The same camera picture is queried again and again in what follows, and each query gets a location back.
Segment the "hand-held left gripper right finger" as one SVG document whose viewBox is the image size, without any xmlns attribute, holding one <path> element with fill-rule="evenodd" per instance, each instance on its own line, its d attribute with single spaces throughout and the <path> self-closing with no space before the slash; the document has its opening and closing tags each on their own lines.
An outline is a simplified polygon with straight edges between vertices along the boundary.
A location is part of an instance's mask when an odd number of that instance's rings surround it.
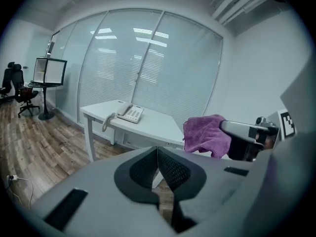
<svg viewBox="0 0 316 237">
<path fill-rule="evenodd" d="M 217 159 L 158 148 L 158 167 L 174 194 L 171 233 L 248 233 L 249 213 L 267 170 L 254 162 Z"/>
</svg>

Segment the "person's right hand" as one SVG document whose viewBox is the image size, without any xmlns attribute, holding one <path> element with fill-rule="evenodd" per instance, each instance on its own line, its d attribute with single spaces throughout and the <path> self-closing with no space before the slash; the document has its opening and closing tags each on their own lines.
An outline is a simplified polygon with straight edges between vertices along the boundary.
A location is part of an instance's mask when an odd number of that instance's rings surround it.
<svg viewBox="0 0 316 237">
<path fill-rule="evenodd" d="M 275 140 L 275 135 L 270 135 L 267 133 L 257 133 L 255 137 L 255 145 L 259 147 L 260 150 L 268 150 L 274 147 Z"/>
</svg>

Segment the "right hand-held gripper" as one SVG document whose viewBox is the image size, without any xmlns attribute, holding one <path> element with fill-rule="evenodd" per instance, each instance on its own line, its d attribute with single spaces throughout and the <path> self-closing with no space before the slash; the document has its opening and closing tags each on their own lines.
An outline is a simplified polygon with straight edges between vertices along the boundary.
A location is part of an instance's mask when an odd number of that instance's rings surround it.
<svg viewBox="0 0 316 237">
<path fill-rule="evenodd" d="M 224 120 L 220 122 L 220 129 L 226 134 L 233 136 L 229 148 L 230 159 L 255 160 L 257 155 L 263 151 L 253 144 L 256 141 L 257 133 L 275 135 L 274 147 L 282 140 L 296 134 L 296 128 L 287 109 L 276 111 L 268 117 L 258 117 L 255 125 L 266 127 L 269 131 L 261 131 L 254 125 L 235 121 Z"/>
</svg>

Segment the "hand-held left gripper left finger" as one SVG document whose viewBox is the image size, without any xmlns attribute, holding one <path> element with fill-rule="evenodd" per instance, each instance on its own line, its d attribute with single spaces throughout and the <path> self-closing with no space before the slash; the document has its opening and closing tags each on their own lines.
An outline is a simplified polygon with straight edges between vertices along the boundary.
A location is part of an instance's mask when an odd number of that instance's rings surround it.
<svg viewBox="0 0 316 237">
<path fill-rule="evenodd" d="M 32 206 L 44 237 L 170 237 L 152 191 L 158 150 L 148 147 L 88 164 Z"/>
</svg>

